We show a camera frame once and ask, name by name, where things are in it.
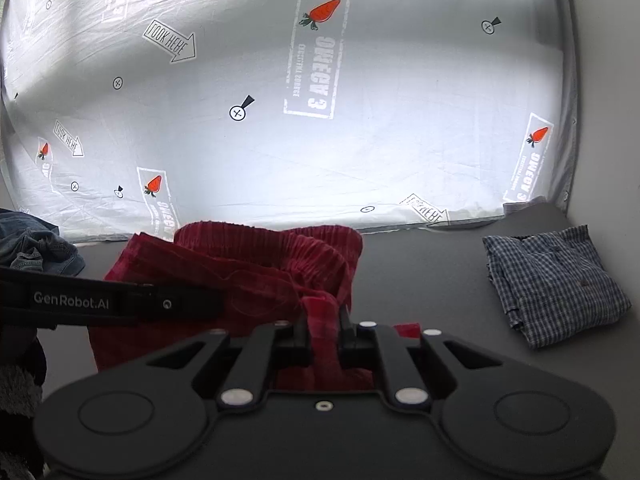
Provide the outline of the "red checked shorts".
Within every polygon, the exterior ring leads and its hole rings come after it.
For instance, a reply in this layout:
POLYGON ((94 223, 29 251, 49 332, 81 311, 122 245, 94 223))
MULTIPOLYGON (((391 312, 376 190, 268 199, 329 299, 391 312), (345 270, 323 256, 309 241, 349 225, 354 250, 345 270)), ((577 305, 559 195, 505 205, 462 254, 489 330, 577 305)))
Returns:
POLYGON ((170 281, 224 291, 224 314, 213 327, 247 336, 255 327, 308 316, 314 362, 282 370, 288 391, 345 392, 373 387, 367 370, 342 370, 337 359, 338 309, 352 304, 352 281, 363 250, 347 226, 285 231, 195 222, 171 242, 141 233, 130 238, 106 274, 112 282, 170 281))

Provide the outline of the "blue denim jeans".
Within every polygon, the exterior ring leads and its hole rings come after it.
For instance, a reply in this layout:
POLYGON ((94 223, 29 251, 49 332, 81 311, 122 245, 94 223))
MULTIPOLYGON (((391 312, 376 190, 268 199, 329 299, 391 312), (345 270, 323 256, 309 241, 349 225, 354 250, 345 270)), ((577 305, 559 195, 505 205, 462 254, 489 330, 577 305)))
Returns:
POLYGON ((54 224, 21 211, 1 209, 1 265, 14 270, 77 276, 86 263, 54 224))

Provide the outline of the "dark fuzzy cloth pile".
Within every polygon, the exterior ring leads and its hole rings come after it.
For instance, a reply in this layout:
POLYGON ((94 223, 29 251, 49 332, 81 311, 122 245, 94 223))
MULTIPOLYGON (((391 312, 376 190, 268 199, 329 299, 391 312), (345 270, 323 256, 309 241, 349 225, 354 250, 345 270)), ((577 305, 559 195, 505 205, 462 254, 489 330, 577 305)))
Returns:
POLYGON ((39 479, 46 462, 34 418, 47 374, 35 328, 1 330, 1 478, 39 479))

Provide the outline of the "folded blue plaid shirt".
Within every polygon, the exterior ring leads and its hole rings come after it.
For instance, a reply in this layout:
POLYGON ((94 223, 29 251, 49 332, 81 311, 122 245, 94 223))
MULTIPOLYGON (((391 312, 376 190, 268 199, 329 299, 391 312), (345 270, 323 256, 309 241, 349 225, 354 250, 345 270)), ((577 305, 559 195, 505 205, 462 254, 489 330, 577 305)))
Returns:
POLYGON ((631 310, 585 224, 526 236, 486 235, 483 245, 503 313, 529 348, 614 324, 631 310))

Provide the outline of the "white printed curtain sheet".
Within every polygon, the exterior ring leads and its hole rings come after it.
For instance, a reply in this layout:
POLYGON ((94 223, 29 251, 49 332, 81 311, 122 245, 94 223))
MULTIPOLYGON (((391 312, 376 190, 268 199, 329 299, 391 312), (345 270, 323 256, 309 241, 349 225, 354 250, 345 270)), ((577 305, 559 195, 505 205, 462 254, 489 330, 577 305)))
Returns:
POLYGON ((2 0, 1 171, 76 242, 456 226, 576 162, 568 0, 2 0))

